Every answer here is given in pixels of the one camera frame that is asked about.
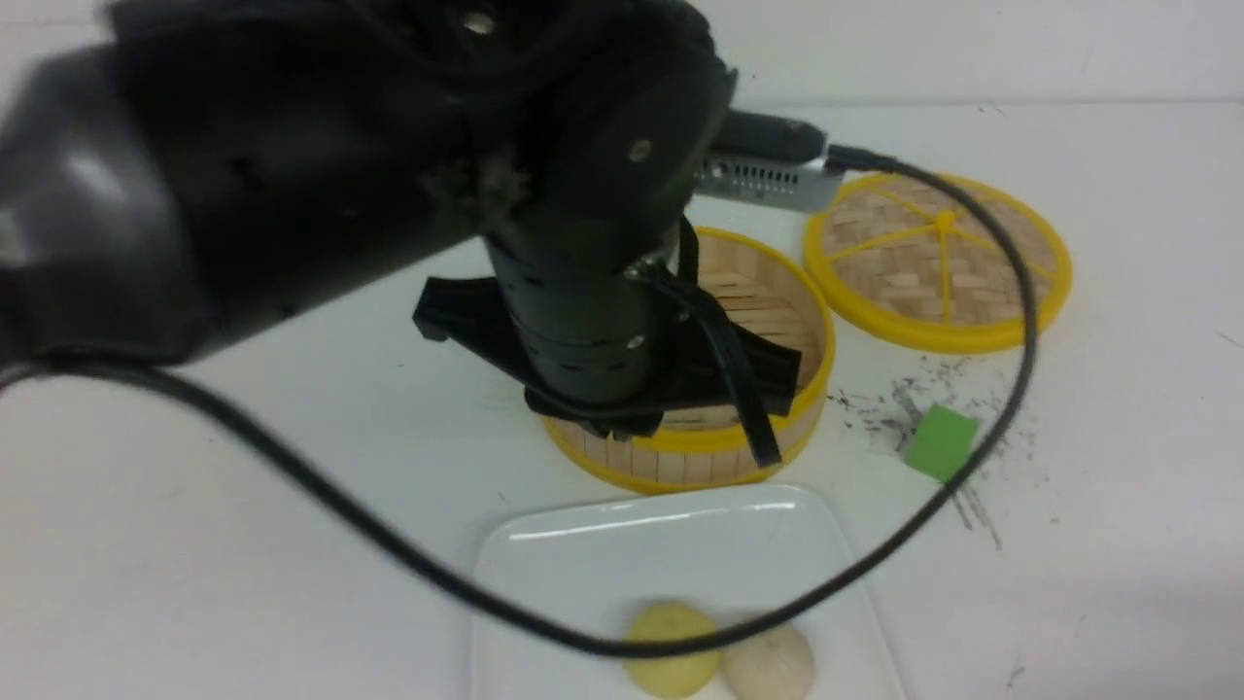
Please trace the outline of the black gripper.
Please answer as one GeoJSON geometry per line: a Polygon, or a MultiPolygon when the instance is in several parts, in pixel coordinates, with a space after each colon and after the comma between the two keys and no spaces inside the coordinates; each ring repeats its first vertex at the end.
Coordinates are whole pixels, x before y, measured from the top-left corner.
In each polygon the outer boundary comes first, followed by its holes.
{"type": "Polygon", "coordinates": [[[785,417],[802,356],[730,322],[699,283],[702,240],[680,221],[639,276],[529,267],[486,242],[494,275],[430,279],[413,322],[519,380],[529,409],[600,438],[654,436],[672,412],[738,407],[785,417]]]}

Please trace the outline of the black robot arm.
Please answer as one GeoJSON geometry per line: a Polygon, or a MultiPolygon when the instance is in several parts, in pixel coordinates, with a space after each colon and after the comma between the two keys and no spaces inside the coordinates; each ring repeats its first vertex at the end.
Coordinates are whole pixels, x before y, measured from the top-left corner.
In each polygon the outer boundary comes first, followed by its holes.
{"type": "Polygon", "coordinates": [[[800,356],[680,310],[738,82],[684,1],[113,1],[2,114],[2,368],[197,362],[435,254],[418,331],[649,436],[786,415],[800,356]]]}

